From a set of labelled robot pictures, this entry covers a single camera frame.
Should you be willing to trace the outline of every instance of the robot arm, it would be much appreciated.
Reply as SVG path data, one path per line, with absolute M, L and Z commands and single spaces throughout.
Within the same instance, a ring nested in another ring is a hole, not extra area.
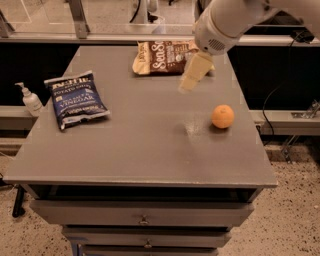
M 320 35 L 319 0 L 212 0 L 197 22 L 196 44 L 211 55 L 223 54 L 253 25 L 280 10 Z

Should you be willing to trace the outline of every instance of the black cable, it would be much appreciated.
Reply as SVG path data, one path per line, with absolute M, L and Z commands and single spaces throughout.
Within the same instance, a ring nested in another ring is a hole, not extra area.
M 289 45 L 288 70 L 287 70 L 287 76 L 286 76 L 287 78 L 284 79 L 280 85 L 278 85 L 275 89 L 273 89 L 273 90 L 269 93 L 269 95 L 267 96 L 267 98 L 265 99 L 265 101 L 264 101 L 264 103 L 263 103 L 262 114 L 263 114 L 264 118 L 266 119 L 268 125 L 269 125 L 270 128 L 271 128 L 271 139 L 268 140 L 267 142 L 265 142 L 265 143 L 263 144 L 264 146 L 268 145 L 268 144 L 273 140 L 274 135 L 275 135 L 275 134 L 274 134 L 274 128 L 273 128 L 271 122 L 269 121 L 269 119 L 268 119 L 268 117 L 266 116 L 266 113 L 265 113 L 266 104 L 267 104 L 269 98 L 270 98 L 277 90 L 279 90 L 279 89 L 285 84 L 286 81 L 288 81 L 288 79 L 289 79 L 289 77 L 290 77 L 290 74 L 291 74 L 291 49 L 292 49 L 292 45 L 293 45 L 293 43 L 296 41 L 296 39 L 299 38 L 299 37 L 301 36 L 301 34 L 304 33 L 304 32 L 305 32 L 305 31 L 300 32 L 300 33 L 292 40 L 292 42 L 291 42 L 290 45 Z
M 138 0 L 137 9 L 136 9 L 135 13 L 133 14 L 133 17 L 131 18 L 131 20 L 129 21 L 129 23 L 132 23 L 132 22 L 134 21 L 134 19 L 137 17 L 138 12 L 139 12 L 139 10 L 140 10 L 140 4 L 141 4 L 141 0 Z

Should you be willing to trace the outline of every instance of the speckled floor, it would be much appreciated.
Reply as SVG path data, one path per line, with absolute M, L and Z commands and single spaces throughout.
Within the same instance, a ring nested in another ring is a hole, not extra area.
M 288 164 L 278 145 L 266 146 L 279 186 L 264 190 L 255 200 L 255 211 L 231 231 L 220 256 L 319 256 L 320 170 L 319 157 L 305 144 L 291 150 Z M 0 171 L 13 161 L 0 157 Z M 2 256 L 71 255 L 61 227 L 49 225 L 30 208 L 26 195 L 23 217 L 13 218 L 16 189 L 0 188 L 0 252 Z

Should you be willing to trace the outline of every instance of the orange ball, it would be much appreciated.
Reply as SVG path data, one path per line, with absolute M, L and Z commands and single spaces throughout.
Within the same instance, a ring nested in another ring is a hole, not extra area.
M 219 105 L 212 111 L 211 120 L 220 129 L 228 128 L 233 123 L 234 112 L 228 105 Z

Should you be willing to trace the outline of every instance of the pump bottle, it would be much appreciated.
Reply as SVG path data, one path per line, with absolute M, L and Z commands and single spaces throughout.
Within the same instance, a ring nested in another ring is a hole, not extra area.
M 26 105 L 32 116 L 38 117 L 40 115 L 40 110 L 43 107 L 39 97 L 31 93 L 28 88 L 24 87 L 24 83 L 16 83 L 15 85 L 19 85 L 22 88 L 23 93 L 23 103 Z

